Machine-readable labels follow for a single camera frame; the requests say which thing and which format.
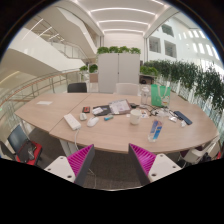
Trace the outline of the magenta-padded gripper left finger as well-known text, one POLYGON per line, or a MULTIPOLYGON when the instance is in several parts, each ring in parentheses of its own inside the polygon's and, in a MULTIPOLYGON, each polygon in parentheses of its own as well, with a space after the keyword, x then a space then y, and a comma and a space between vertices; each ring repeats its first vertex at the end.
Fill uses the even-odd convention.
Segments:
POLYGON ((45 168, 45 171, 82 186, 94 156, 94 145, 89 145, 68 157, 59 156, 45 168))

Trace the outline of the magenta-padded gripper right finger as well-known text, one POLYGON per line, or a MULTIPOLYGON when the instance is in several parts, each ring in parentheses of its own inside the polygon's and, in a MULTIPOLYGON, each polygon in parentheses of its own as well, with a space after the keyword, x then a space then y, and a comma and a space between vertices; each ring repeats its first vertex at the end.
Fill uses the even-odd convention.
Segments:
POLYGON ((155 155, 134 144, 129 144, 128 154, 142 186, 180 170, 180 167, 165 154, 155 155))

